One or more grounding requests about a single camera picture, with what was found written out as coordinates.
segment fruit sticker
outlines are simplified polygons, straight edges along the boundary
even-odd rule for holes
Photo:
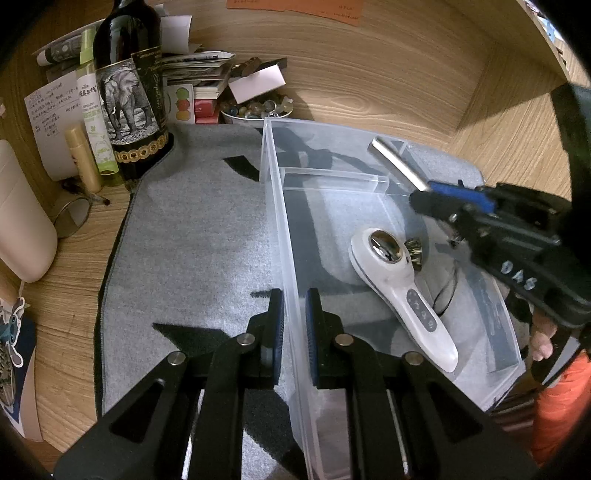
[[[169,85],[167,92],[168,121],[177,124],[194,124],[193,85]]]

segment clear plastic box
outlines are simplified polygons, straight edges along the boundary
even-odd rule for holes
[[[423,270],[416,283],[427,301],[448,282],[457,265],[458,285],[441,320],[459,353],[446,374],[483,410],[500,400],[525,371],[515,333],[496,282],[474,267],[464,245],[452,250],[437,224],[410,208],[410,188],[366,149],[372,132],[300,120],[266,120],[261,183],[265,185],[275,284],[285,294],[284,372],[294,438],[304,451],[310,479],[349,477],[345,393],[312,385],[304,299],[317,287],[323,308],[338,314],[345,331],[379,351],[402,355],[418,346],[389,307],[350,264],[351,236],[376,227],[399,238],[419,237]],[[453,159],[429,165],[410,144],[389,139],[403,158],[429,179],[457,181],[474,167]],[[479,181],[482,177],[476,171]]]

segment orange paper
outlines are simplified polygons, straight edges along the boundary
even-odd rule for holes
[[[284,0],[228,0],[226,8],[247,8],[251,10],[273,10],[283,12]]]
[[[226,6],[278,12],[291,10],[357,26],[363,11],[363,0],[228,0]]]

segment gray fabric mat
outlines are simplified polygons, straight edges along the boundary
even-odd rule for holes
[[[106,278],[99,323],[103,412],[169,352],[197,355],[244,332],[249,318],[267,309],[274,286],[265,192],[248,172],[259,168],[261,135],[237,125],[172,132],[173,149],[138,186]],[[343,148],[353,141],[348,132],[330,141]],[[408,148],[430,177],[481,182],[474,166],[431,148]],[[252,166],[237,161],[233,170],[223,160],[240,155]],[[291,372],[285,357],[282,378]],[[274,392],[247,391],[243,478],[305,478],[287,400],[283,381]]]

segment elephant illustration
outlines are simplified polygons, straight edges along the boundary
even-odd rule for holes
[[[136,133],[138,127],[135,125],[135,109],[141,108],[144,111],[146,122],[143,128],[152,124],[152,109],[150,102],[136,74],[131,70],[121,70],[104,82],[101,88],[101,95],[105,108],[115,130],[115,140],[123,138],[121,122],[121,111],[129,125],[130,134]]]

